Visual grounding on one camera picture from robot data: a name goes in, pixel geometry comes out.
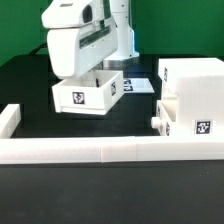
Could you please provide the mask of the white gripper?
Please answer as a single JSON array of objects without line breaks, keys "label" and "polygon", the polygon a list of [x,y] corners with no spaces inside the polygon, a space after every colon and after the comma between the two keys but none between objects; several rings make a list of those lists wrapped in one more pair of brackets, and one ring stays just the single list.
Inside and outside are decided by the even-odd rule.
[{"label": "white gripper", "polygon": [[[80,77],[117,50],[114,18],[97,25],[52,29],[47,34],[47,45],[53,72],[59,79]],[[95,84],[100,87],[98,78]]]}]

